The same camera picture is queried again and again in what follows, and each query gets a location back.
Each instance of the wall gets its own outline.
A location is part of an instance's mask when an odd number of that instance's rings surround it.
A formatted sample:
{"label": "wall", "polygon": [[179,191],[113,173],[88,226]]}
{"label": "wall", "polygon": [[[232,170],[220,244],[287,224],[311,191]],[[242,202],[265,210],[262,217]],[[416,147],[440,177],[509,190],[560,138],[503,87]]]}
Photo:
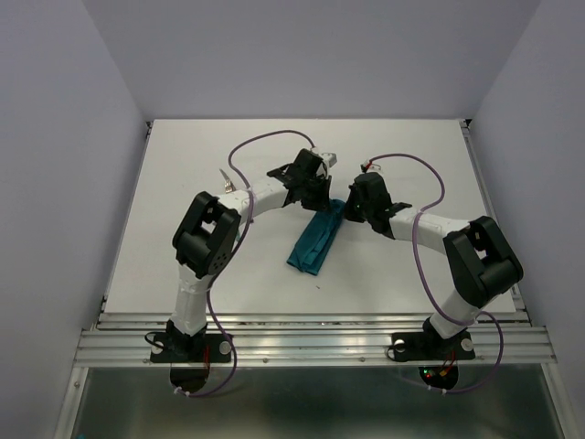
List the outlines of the wall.
{"label": "wall", "polygon": [[538,0],[84,0],[148,119],[471,117]]}
{"label": "wall", "polygon": [[0,6],[0,430],[52,437],[95,318],[144,121],[79,0]]}
{"label": "wall", "polygon": [[472,123],[496,213],[585,419],[585,3],[544,1]]}

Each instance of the screw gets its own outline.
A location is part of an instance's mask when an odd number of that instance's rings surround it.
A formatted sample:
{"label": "screw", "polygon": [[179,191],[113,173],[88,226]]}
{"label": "screw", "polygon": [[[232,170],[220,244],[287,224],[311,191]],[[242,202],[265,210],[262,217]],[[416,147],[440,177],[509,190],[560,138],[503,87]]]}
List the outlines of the screw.
{"label": "screw", "polygon": [[473,350],[473,342],[470,338],[464,338],[461,340],[461,347],[465,352],[471,352]]}
{"label": "screw", "polygon": [[227,341],[219,343],[219,353],[222,355],[228,355],[231,352],[231,346]]}

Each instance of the cloth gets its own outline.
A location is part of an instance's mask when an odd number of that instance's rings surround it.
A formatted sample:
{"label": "cloth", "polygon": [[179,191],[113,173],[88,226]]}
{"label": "cloth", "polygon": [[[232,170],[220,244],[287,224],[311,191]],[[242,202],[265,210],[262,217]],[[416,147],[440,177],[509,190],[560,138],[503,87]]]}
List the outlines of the cloth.
{"label": "cloth", "polygon": [[314,214],[303,234],[294,244],[294,249],[287,261],[289,265],[315,276],[319,273],[341,226],[345,205],[345,202],[340,199],[332,199],[330,211]]}

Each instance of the white table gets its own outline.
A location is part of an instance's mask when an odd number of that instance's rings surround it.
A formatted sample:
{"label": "white table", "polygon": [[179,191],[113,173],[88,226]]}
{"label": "white table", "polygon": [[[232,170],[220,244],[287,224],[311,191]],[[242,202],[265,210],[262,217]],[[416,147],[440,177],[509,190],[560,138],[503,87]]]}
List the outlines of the white table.
{"label": "white table", "polygon": [[[177,262],[171,239],[193,197],[223,191],[228,152],[238,143],[279,129],[310,135],[322,152],[337,153],[332,198],[345,200],[359,165],[373,155],[404,152],[430,162],[447,194],[432,212],[475,219],[485,214],[460,125],[457,121],[407,120],[193,120],[155,121],[122,238],[105,312],[173,311]],[[235,162],[250,181],[293,161],[308,144],[286,134],[239,151]],[[439,185],[423,166],[408,159],[379,162],[392,199],[423,206],[437,198]],[[344,222],[318,276],[286,264],[293,245],[313,216],[300,205],[268,212],[252,224],[239,254],[213,291],[220,313],[236,314],[411,314],[431,313],[413,261],[411,244],[396,242],[367,224]],[[425,273],[439,302],[453,289],[444,256],[421,249]],[[488,309],[513,313],[511,295]]]}

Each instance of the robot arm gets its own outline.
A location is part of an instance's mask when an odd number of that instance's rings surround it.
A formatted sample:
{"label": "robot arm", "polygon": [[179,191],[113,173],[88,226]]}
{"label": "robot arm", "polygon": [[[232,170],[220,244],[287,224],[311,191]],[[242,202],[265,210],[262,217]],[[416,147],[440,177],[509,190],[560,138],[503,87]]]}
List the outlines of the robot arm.
{"label": "robot arm", "polygon": [[174,361],[189,360],[203,344],[207,327],[207,292],[228,265],[241,224],[252,216],[300,201],[305,209],[329,209],[329,169],[335,154],[301,150],[293,163],[270,171],[247,190],[218,197],[201,192],[194,198],[173,238],[179,262],[175,311],[164,334],[154,339],[176,353]]}
{"label": "robot arm", "polygon": [[[350,186],[346,219],[367,221],[374,231],[388,238],[412,241],[418,214],[410,204],[392,202],[377,171],[361,174]],[[467,221],[424,213],[417,228],[417,243],[447,256],[455,284],[455,290],[441,307],[450,318],[435,313],[425,322],[419,342],[411,344],[416,345],[415,350],[426,349],[429,357],[441,357],[466,329],[466,325],[459,323],[475,320],[482,308],[520,281],[524,273],[502,231],[488,217]],[[414,359],[408,348],[402,352],[406,354],[402,360]]]}

